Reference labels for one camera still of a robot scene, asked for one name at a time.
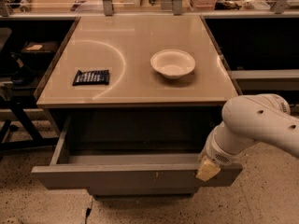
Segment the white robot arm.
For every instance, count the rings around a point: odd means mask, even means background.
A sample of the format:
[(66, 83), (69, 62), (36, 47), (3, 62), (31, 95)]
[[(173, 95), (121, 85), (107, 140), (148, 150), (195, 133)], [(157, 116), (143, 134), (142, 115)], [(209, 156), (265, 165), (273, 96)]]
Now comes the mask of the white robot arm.
[(259, 142), (299, 157), (299, 118), (281, 96), (240, 95), (225, 103), (221, 116), (200, 153), (198, 179), (208, 181)]

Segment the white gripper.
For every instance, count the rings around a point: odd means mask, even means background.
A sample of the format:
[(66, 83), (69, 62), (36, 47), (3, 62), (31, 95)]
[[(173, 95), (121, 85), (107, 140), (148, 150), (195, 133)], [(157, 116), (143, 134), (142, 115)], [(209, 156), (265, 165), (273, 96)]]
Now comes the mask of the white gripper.
[(213, 130), (199, 155), (200, 165), (196, 177), (202, 181), (208, 181), (220, 172), (220, 166), (233, 164), (241, 155), (241, 151), (237, 151), (240, 139), (236, 135), (222, 134), (219, 141), (216, 137), (216, 131)]

